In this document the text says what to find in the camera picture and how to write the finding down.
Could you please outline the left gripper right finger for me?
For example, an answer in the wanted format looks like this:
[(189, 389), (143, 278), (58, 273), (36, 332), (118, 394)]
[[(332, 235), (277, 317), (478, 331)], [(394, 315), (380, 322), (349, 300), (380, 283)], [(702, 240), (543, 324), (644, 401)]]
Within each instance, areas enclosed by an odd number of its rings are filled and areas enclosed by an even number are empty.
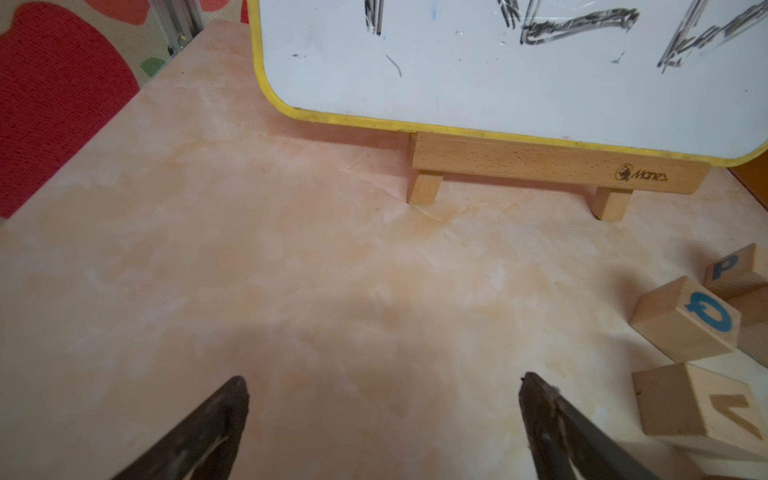
[(523, 376), (519, 404), (538, 478), (656, 477), (538, 374)]

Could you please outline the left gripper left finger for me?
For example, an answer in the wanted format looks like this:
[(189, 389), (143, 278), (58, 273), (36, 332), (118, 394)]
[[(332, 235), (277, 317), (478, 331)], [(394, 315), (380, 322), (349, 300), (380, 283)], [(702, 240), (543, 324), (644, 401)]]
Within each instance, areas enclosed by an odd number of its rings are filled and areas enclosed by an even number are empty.
[(234, 376), (115, 477), (227, 479), (248, 412), (246, 381)]

